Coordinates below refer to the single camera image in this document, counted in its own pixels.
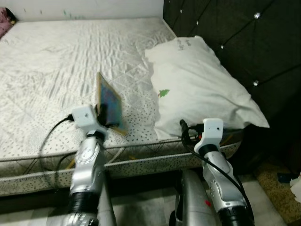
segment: floor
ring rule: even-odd
[[[278,182],[277,173],[291,172],[280,160],[272,157],[254,171],[259,184],[284,221],[287,224],[301,225],[301,203],[295,201],[289,183]]]
[[[251,175],[241,177],[256,226],[285,226],[283,219]],[[160,189],[112,199],[118,226],[168,226],[175,190]],[[44,208],[0,215],[1,226],[59,226],[64,210]]]

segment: red button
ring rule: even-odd
[[[208,200],[205,200],[207,206],[211,207],[211,203]]]

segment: pillowcase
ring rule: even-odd
[[[0,7],[0,38],[15,24],[15,19],[8,8]]]
[[[189,125],[220,118],[228,129],[243,129],[250,123],[269,127],[251,95],[201,37],[176,38],[146,50],[145,56],[153,63],[159,140],[181,136],[181,119]]]

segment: wire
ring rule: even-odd
[[[183,144],[183,146],[186,148],[186,150],[188,150],[190,153],[192,153],[194,156],[200,158],[201,160],[203,160],[204,162],[206,162],[207,164],[211,165],[212,167],[214,167],[217,171],[219,171],[223,176],[225,176],[239,191],[240,193],[242,194],[242,196],[244,197],[245,201],[246,201],[246,204],[247,204],[247,207],[248,207],[248,210],[249,210],[249,213],[250,213],[250,216],[252,218],[252,220],[254,220],[254,214],[253,214],[253,211],[252,211],[252,207],[251,207],[251,204],[250,204],[250,201],[245,193],[245,190],[244,190],[244,187],[242,186],[242,184],[240,183],[240,185],[238,185],[236,183],[235,180],[233,180],[227,173],[225,173],[222,169],[220,169],[218,166],[216,166],[215,164],[213,164],[212,162],[210,162],[208,159],[204,158],[203,156],[201,156],[200,154],[196,153],[194,150],[191,150],[186,144],[185,144],[185,141],[184,141],[184,136],[185,134],[188,132],[188,130],[190,129],[190,127],[188,127],[186,130],[183,131],[182,133],[182,136],[181,136],[181,142]]]
[[[232,134],[229,135],[229,136],[227,137],[227,139],[225,139],[225,140],[221,143],[221,146],[224,146],[229,140],[231,140],[232,137],[233,137]]]
[[[72,161],[69,163],[69,165],[65,168],[65,170],[71,169],[73,165],[75,164],[75,160],[72,159]]]
[[[48,183],[49,187],[55,189],[55,187],[52,186],[51,184],[51,181],[50,179],[48,178],[48,176],[45,174],[45,170],[47,170],[47,168],[45,167],[44,165],[44,162],[43,162],[43,157],[42,157],[42,152],[43,152],[43,148],[47,142],[47,140],[49,139],[51,133],[61,124],[63,123],[64,121],[74,121],[73,117],[71,114],[69,114],[66,118],[60,120],[47,134],[47,136],[45,137],[40,149],[39,149],[39,161],[40,161],[40,166],[42,168],[42,173],[43,173],[43,176],[44,176],[44,179],[46,180],[46,182]]]
[[[71,156],[71,155],[74,155],[74,153],[68,153],[68,154],[65,154],[61,159],[60,161],[58,161],[57,165],[56,165],[56,168],[55,168],[55,188],[58,190],[59,189],[59,185],[58,185],[58,171],[60,169],[60,166],[63,162],[64,159],[66,159],[67,157]]]
[[[116,153],[116,155],[110,161],[108,161],[108,163],[113,163],[123,153],[124,150],[125,147],[121,147]]]
[[[239,179],[239,177],[237,175],[234,175],[235,179],[237,180],[238,184],[240,187],[244,188],[243,187],[243,184],[241,183],[241,180]]]

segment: tufted headboard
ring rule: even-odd
[[[177,36],[204,38],[268,119],[271,129],[246,129],[242,148],[253,153],[246,158],[283,148],[300,134],[300,1],[165,0],[163,12]]]

